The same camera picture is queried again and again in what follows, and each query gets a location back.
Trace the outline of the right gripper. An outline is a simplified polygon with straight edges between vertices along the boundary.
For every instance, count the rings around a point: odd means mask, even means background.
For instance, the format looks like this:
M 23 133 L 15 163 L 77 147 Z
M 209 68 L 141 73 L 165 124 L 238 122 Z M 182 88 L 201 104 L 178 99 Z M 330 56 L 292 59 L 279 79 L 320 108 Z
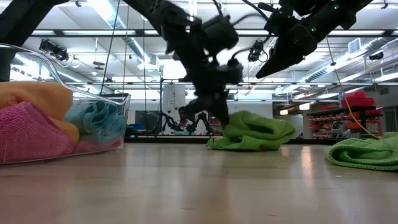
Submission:
M 317 48 L 317 40 L 323 40 L 342 23 L 340 4 L 281 4 L 277 8 L 265 4 L 264 10 L 271 13 L 264 29 L 279 38 L 256 78 L 300 63 Z

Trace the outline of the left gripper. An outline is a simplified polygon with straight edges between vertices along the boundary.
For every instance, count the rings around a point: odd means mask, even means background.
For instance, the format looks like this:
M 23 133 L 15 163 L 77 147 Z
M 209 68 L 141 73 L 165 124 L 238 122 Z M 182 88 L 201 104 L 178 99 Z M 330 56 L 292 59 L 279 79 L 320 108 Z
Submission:
M 214 116 L 221 123 L 221 128 L 229 124 L 228 91 L 224 86 L 229 82 L 229 70 L 219 65 L 215 60 L 209 61 L 209 56 L 203 49 L 192 46 L 182 47 L 182 65 L 186 71 L 186 77 L 193 83 L 195 94 L 198 98 L 178 109 L 180 115 L 191 115 L 209 110 L 214 102 Z

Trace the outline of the green microfiber towel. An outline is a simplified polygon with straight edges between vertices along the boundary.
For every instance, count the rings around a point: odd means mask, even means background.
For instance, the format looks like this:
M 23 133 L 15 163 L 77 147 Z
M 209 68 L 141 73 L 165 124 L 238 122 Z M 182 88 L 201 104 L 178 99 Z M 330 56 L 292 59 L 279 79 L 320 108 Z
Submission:
M 398 132 L 387 132 L 382 139 L 345 139 L 330 146 L 325 154 L 337 166 L 398 171 Z
M 238 111 L 229 116 L 223 136 L 209 139 L 206 146 L 225 151 L 278 150 L 295 133 L 296 128 L 286 120 Z

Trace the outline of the clear plastic bin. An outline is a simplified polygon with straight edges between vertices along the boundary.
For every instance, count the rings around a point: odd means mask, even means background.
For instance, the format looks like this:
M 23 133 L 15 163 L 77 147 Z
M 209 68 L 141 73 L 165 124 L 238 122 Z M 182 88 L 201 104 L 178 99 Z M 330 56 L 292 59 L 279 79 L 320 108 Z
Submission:
M 73 92 L 73 104 L 70 109 L 86 108 L 92 103 L 103 101 L 107 104 L 115 105 L 119 114 L 127 117 L 129 113 L 130 96 L 124 94 L 110 94 L 110 95 L 97 95 L 91 92 L 91 87 L 86 83 L 80 83 L 77 87 L 67 85 L 62 79 L 52 62 L 44 55 L 33 52 L 22 47 L 17 47 L 9 44 L 0 44 L 1 50 L 10 50 L 14 57 L 11 59 L 10 64 L 10 82 L 54 82 L 63 85 Z M 71 153 L 67 156 L 77 156 L 81 154 Z

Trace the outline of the pink microfiber towel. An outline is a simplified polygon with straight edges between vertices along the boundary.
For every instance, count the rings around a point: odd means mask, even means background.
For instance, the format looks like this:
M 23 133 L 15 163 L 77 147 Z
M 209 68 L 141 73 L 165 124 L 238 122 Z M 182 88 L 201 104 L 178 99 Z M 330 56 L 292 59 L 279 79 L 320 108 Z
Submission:
M 76 126 L 50 118 L 33 103 L 0 109 L 0 164 L 67 156 L 78 141 Z
M 123 146 L 124 138 L 118 137 L 109 142 L 100 143 L 98 141 L 81 140 L 73 150 L 74 154 L 84 154 L 100 151 L 112 151 Z

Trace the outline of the orange microfiber towel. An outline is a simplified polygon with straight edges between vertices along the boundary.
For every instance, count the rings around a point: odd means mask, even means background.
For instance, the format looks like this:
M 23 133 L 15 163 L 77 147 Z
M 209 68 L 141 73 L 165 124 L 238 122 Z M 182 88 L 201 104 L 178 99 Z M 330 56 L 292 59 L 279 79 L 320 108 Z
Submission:
M 73 92 L 54 82 L 1 82 L 0 109 L 22 102 L 33 103 L 77 145 L 78 128 L 64 120 L 73 104 Z

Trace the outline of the person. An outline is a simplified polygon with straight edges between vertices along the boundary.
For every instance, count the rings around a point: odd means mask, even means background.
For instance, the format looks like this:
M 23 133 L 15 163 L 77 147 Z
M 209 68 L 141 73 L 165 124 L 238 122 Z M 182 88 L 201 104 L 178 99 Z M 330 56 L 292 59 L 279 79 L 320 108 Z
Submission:
M 179 121 L 179 126 L 186 131 L 187 128 L 193 124 L 193 122 L 190 119 L 190 115 L 185 115 L 185 114 L 181 114 L 180 115 L 180 121 Z

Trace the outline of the white equipment cabinet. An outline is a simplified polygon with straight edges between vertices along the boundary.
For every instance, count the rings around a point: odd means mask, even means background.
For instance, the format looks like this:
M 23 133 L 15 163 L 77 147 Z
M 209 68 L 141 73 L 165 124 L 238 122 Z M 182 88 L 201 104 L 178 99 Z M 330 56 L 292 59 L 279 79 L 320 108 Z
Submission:
M 267 118 L 273 118 L 272 103 L 266 101 L 229 101 L 229 114 L 237 111 L 249 111 Z

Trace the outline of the white panel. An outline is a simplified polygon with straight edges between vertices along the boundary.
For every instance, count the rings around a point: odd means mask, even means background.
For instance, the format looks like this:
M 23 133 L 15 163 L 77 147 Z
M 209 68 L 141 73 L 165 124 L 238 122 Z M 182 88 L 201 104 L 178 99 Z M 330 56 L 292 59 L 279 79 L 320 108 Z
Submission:
M 162 111 L 179 121 L 178 109 L 185 106 L 186 102 L 185 85 L 167 84 L 162 90 Z

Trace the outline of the dark display screen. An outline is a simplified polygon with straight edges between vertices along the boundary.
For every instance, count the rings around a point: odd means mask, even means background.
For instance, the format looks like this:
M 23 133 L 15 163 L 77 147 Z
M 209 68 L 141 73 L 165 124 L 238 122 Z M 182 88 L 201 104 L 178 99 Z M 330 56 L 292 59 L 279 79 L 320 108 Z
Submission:
M 135 123 L 138 129 L 152 131 L 158 122 L 159 111 L 136 111 Z

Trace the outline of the white air vent grille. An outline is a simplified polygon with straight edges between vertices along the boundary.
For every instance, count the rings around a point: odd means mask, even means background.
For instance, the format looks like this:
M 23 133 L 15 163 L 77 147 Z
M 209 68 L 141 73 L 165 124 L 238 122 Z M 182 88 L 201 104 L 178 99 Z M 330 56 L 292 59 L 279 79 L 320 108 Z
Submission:
M 361 39 L 356 38 L 348 43 L 348 52 L 350 54 L 359 52 L 361 50 Z

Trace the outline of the shelf with red bins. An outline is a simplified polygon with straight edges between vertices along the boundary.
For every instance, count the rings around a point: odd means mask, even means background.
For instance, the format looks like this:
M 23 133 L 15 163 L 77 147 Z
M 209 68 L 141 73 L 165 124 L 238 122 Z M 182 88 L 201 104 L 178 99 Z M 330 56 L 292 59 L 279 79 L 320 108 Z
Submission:
M 367 114 L 365 128 L 349 113 L 309 116 L 309 129 L 314 139 L 373 138 L 382 136 L 381 114 Z

